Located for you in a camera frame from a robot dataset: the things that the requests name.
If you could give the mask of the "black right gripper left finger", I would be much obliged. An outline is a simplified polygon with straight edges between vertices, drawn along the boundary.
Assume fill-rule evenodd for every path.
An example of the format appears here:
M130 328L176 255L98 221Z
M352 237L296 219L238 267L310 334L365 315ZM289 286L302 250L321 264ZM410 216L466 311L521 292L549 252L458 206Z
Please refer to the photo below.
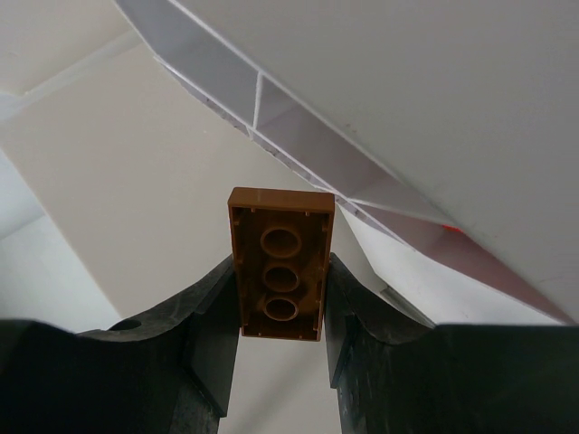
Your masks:
M240 319L233 260L107 330L1 324L4 433L215 433Z

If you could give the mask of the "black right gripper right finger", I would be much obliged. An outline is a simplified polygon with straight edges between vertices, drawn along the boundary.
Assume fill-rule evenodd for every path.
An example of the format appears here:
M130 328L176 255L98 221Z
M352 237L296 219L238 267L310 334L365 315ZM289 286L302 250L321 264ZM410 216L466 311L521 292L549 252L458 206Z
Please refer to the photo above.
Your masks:
M575 433L578 330L422 325L330 259L327 361L345 433Z

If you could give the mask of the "red rectangular brick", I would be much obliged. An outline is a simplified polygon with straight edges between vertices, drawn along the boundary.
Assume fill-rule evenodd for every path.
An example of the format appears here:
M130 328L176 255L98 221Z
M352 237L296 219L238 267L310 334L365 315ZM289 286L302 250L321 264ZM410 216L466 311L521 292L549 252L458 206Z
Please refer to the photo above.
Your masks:
M451 226L451 225L447 225L447 224L443 224L442 228L444 228L446 231L454 231L457 233L463 233L463 231L455 226Z

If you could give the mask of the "brown brick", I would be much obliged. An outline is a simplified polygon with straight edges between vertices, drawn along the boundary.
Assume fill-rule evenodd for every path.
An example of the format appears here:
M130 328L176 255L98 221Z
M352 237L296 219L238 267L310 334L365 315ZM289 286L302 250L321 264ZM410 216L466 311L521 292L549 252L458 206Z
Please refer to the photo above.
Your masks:
M235 187L227 205L242 335L319 340L334 195Z

